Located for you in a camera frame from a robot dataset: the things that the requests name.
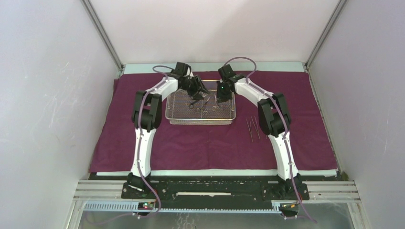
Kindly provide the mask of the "metal mesh instrument tray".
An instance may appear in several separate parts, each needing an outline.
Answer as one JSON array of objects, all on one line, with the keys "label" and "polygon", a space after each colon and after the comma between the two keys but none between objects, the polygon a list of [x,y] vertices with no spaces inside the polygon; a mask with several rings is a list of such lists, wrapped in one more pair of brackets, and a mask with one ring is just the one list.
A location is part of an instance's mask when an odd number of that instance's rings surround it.
[{"label": "metal mesh instrument tray", "polygon": [[165,118],[172,125],[230,125],[236,118],[234,95],[220,102],[216,90],[202,93],[202,99],[193,100],[186,91],[178,90],[166,99]]}]

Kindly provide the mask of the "magenta surgical wrap cloth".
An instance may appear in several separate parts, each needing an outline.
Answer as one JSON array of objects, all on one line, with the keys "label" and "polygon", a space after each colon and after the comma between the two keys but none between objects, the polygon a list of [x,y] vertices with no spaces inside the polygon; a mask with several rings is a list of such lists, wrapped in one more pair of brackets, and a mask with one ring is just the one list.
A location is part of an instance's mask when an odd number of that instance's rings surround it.
[{"label": "magenta surgical wrap cloth", "polygon": [[[135,152],[135,128],[131,120],[135,94],[156,85],[158,73],[125,74],[114,83],[115,91],[106,122],[95,147],[90,172],[129,171]],[[336,170],[335,155],[304,72],[263,72],[251,76],[267,91],[282,93],[292,118],[290,142],[299,170]],[[257,107],[237,96],[236,118],[230,125],[172,125],[166,118],[157,129],[151,153],[152,170],[275,169],[270,141],[252,129],[246,119]]]}]

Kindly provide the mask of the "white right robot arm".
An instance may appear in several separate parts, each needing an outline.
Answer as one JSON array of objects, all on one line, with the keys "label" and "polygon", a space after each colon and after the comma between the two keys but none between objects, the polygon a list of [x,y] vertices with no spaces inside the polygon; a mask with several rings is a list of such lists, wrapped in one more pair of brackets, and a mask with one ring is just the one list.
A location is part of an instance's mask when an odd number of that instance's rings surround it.
[{"label": "white right robot arm", "polygon": [[255,84],[248,76],[237,74],[229,64],[218,69],[217,99],[230,100],[231,94],[240,95],[258,109],[258,125],[270,139],[277,163],[278,194],[291,199],[302,184],[290,144],[291,116],[282,93],[271,93]]}]

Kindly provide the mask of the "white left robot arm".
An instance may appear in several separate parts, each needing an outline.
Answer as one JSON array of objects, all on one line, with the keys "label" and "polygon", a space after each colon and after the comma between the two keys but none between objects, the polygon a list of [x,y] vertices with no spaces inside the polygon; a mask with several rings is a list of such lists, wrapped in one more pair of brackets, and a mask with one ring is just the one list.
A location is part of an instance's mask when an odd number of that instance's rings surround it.
[{"label": "white left robot arm", "polygon": [[153,87],[136,92],[131,118],[136,140],[134,162],[127,183],[141,199],[147,198],[151,192],[147,177],[151,173],[153,138],[162,121],[162,102],[178,90],[184,91],[192,102],[203,100],[210,93],[200,77],[194,75],[192,67],[186,63],[177,62],[175,68],[156,65],[152,69],[164,77]]}]

